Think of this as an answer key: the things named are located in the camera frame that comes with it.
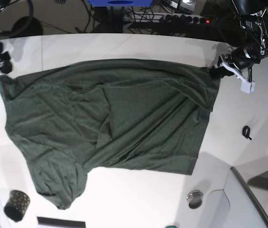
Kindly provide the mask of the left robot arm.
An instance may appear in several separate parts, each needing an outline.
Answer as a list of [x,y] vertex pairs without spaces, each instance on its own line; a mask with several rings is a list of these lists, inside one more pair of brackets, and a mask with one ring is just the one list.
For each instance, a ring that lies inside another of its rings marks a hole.
[[257,0],[233,0],[240,27],[246,33],[247,43],[232,52],[219,56],[210,69],[213,79],[235,75],[241,80],[241,91],[249,94],[255,89],[252,67],[268,57],[268,13],[264,3]]

